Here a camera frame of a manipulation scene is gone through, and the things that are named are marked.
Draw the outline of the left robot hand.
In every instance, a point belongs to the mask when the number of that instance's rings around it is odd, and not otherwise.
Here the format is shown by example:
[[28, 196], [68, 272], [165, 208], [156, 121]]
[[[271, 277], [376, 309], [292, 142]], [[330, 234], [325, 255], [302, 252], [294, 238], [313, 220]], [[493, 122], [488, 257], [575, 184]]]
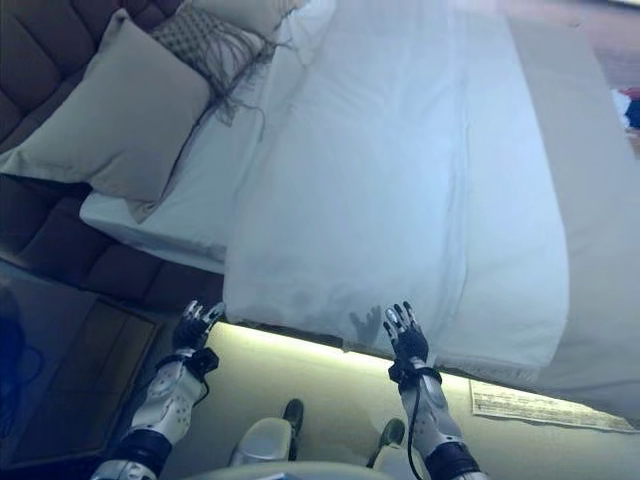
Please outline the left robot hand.
[[172, 348], [176, 353], [193, 353], [204, 347], [213, 326], [226, 319], [226, 305], [218, 302], [208, 306], [192, 300], [185, 307], [172, 334]]

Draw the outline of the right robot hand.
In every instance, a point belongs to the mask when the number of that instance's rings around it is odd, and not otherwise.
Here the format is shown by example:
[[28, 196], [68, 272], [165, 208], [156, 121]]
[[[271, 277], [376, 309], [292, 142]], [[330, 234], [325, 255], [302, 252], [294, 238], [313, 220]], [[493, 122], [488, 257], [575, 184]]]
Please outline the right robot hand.
[[385, 310], [383, 326], [403, 368], [419, 370], [428, 366], [429, 345], [407, 301]]

